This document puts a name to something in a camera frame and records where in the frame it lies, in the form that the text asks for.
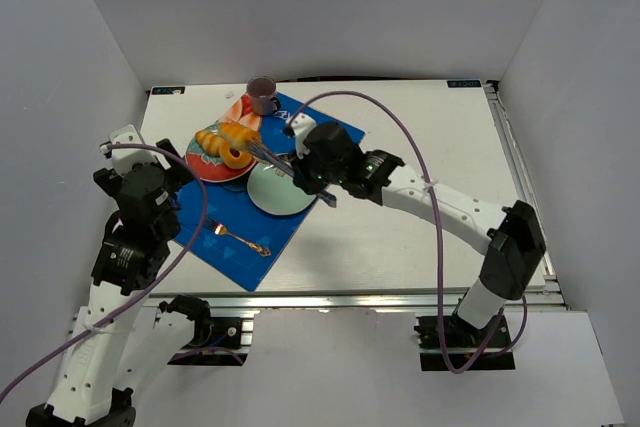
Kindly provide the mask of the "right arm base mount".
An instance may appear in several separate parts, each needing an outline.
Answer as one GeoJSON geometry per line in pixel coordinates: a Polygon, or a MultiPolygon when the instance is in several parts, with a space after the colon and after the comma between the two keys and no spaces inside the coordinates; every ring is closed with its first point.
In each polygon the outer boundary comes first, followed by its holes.
{"type": "MultiPolygon", "coordinates": [[[[469,333],[455,333],[449,327],[449,316],[444,317],[445,340],[452,365],[459,369],[471,359],[490,331],[487,325],[482,330],[469,333]]],[[[420,316],[416,319],[414,331],[420,348],[420,367],[423,372],[445,372],[448,370],[442,356],[437,332],[436,316],[420,316]]],[[[506,348],[511,344],[511,333],[505,316],[500,318],[497,329],[483,353],[476,359],[469,371],[514,371],[514,355],[506,348]]]]}

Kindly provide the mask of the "long bread roll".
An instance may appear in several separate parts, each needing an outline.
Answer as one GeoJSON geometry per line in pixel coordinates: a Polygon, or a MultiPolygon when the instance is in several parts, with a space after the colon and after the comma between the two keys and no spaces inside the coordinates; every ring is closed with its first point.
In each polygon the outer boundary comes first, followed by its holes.
{"type": "Polygon", "coordinates": [[[217,135],[229,145],[239,151],[248,152],[253,144],[261,144],[259,132],[252,130],[238,122],[224,122],[217,127],[217,135]]]}
{"type": "Polygon", "coordinates": [[[202,150],[209,156],[218,157],[225,140],[209,130],[200,130],[195,134],[195,140],[202,150]]]}

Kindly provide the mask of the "long bread roll front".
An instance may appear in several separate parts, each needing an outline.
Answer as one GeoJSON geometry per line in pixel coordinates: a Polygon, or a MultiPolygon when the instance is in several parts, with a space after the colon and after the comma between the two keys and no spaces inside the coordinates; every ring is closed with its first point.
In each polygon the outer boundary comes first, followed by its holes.
{"type": "Polygon", "coordinates": [[[248,152],[253,144],[261,144],[259,132],[252,130],[238,122],[224,122],[217,127],[217,135],[229,145],[239,151],[248,152]]]}

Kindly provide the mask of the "aluminium table frame rail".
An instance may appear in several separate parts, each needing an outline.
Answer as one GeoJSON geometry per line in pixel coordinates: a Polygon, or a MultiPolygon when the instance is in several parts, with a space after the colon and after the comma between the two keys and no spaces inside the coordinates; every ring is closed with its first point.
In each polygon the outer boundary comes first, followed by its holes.
{"type": "MultiPolygon", "coordinates": [[[[537,215],[540,215],[526,163],[500,97],[499,82],[487,81],[482,84],[482,88],[485,92],[518,196],[521,200],[530,204],[537,215]]],[[[568,309],[549,256],[549,250],[546,250],[542,257],[538,270],[544,278],[545,285],[539,288],[529,287],[527,290],[533,296],[531,303],[535,306],[535,309],[568,309]]]]}

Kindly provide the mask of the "purple mug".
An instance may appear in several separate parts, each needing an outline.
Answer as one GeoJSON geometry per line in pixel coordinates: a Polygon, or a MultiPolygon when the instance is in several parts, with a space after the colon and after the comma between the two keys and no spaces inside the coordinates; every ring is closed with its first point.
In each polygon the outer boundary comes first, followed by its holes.
{"type": "Polygon", "coordinates": [[[273,115],[281,108],[277,84],[268,76],[251,79],[246,85],[246,93],[252,111],[259,116],[273,115]]]}

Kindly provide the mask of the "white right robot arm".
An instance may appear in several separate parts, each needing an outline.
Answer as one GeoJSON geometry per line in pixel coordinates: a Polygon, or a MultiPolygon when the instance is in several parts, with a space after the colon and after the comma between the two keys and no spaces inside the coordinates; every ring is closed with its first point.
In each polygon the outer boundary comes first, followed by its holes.
{"type": "Polygon", "coordinates": [[[305,115],[288,122],[295,141],[294,183],[308,194],[337,185],[354,198],[440,224],[482,255],[479,277],[445,327],[448,339],[471,342],[509,301],[517,301],[541,262],[546,244],[534,208],[482,202],[442,184],[429,184],[388,152],[363,152],[337,122],[316,123],[305,115]]]}

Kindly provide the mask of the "black corner label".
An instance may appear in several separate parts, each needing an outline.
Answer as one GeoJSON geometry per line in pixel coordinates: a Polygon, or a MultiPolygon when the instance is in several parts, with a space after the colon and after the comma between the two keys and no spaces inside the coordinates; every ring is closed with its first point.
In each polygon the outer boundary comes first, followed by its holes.
{"type": "Polygon", "coordinates": [[[456,79],[456,80],[447,80],[447,87],[451,89],[460,89],[460,88],[481,88],[482,82],[478,79],[456,79]]]}
{"type": "Polygon", "coordinates": [[[156,86],[150,91],[151,95],[183,95],[185,93],[185,86],[156,86]]]}

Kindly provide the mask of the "green flower plate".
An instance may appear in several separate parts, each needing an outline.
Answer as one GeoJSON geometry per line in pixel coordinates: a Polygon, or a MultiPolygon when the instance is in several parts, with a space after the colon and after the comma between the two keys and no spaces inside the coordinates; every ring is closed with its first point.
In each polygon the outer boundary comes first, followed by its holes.
{"type": "Polygon", "coordinates": [[[246,190],[258,209],[273,216],[302,213],[316,201],[315,196],[296,187],[282,170],[266,163],[259,163],[252,169],[246,190]]]}

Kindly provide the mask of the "metal tongs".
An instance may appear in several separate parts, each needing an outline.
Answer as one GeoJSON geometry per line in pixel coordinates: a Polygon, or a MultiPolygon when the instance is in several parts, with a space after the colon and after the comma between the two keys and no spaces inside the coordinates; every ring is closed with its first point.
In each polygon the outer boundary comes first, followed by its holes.
{"type": "MultiPolygon", "coordinates": [[[[266,161],[268,164],[276,167],[277,169],[283,171],[287,176],[292,179],[295,178],[295,172],[293,168],[284,160],[279,158],[276,154],[270,151],[266,146],[264,146],[261,142],[257,142],[255,140],[251,140],[247,142],[247,151],[257,159],[266,161]]],[[[313,195],[322,200],[326,205],[331,208],[337,207],[337,198],[324,190],[314,192],[313,195]]]]}

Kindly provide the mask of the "red patterned plate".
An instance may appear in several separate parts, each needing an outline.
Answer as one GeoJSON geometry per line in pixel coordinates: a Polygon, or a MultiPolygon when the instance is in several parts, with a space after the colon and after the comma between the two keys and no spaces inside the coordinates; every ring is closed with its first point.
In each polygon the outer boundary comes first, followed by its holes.
{"type": "MultiPolygon", "coordinates": [[[[217,134],[217,127],[220,123],[224,122],[216,122],[203,130],[209,130],[217,134]]],[[[241,170],[230,169],[223,163],[220,155],[218,157],[207,155],[196,142],[195,134],[188,144],[185,160],[203,181],[224,183],[235,180],[248,173],[257,163],[257,160],[250,154],[253,158],[253,162],[250,165],[241,170]]]]}

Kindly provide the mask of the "blue printed placemat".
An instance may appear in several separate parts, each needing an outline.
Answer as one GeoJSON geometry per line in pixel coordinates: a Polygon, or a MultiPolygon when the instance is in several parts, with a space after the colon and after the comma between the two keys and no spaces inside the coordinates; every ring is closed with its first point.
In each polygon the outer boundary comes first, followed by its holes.
{"type": "MultiPolygon", "coordinates": [[[[295,141],[284,135],[283,129],[290,114],[299,108],[301,102],[284,94],[278,94],[278,98],[281,103],[279,111],[271,116],[259,116],[252,111],[249,97],[245,93],[212,124],[226,121],[246,124],[260,132],[264,144],[272,152],[286,156],[295,151],[295,141]]],[[[306,108],[304,114],[312,117],[318,125],[333,121],[343,125],[357,143],[365,136],[363,130],[313,108],[306,108]]],[[[215,235],[205,227],[191,248],[194,255],[247,291],[254,291],[261,283],[317,203],[316,198],[310,207],[292,216],[264,213],[251,202],[246,190],[252,169],[241,177],[224,183],[211,183],[201,179],[207,188],[207,218],[224,224],[232,233],[246,240],[268,247],[271,255],[262,257],[243,243],[228,236],[215,235]]],[[[202,193],[196,182],[189,183],[179,191],[178,204],[181,207],[178,211],[181,231],[175,241],[186,245],[193,236],[202,212],[202,193]]]]}

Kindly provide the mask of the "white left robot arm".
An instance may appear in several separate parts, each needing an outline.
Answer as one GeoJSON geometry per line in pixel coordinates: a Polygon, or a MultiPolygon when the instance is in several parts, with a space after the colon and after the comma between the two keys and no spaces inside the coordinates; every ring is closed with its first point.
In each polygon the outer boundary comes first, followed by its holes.
{"type": "Polygon", "coordinates": [[[179,190],[199,178],[167,139],[147,149],[132,139],[101,147],[112,166],[93,175],[116,201],[91,272],[84,330],[61,346],[71,358],[44,403],[30,409],[28,426],[131,426],[134,401],[177,351],[211,331],[209,304],[178,295],[160,305],[157,332],[123,355],[140,308],[177,262],[169,243],[180,231],[179,190]]]}

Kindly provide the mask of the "right black corner label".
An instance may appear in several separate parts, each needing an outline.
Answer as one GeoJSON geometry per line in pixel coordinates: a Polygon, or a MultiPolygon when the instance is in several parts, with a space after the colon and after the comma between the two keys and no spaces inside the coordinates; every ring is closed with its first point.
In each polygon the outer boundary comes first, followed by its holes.
{"type": "Polygon", "coordinates": [[[447,87],[451,89],[460,89],[460,88],[481,88],[482,82],[478,79],[456,79],[456,80],[447,80],[447,87]]]}

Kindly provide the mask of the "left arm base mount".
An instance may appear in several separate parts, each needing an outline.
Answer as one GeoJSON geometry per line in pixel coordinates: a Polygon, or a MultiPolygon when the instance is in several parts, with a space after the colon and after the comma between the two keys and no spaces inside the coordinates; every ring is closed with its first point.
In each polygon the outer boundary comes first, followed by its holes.
{"type": "Polygon", "coordinates": [[[196,328],[190,343],[169,361],[175,366],[241,366],[248,357],[254,320],[249,316],[211,314],[196,328]]]}

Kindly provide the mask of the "left black corner label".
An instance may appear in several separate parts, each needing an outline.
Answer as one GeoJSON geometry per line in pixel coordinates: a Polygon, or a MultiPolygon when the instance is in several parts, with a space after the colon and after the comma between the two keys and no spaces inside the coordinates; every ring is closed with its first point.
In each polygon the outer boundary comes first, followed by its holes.
{"type": "Polygon", "coordinates": [[[156,86],[150,91],[151,95],[183,95],[185,93],[185,86],[156,86]]]}

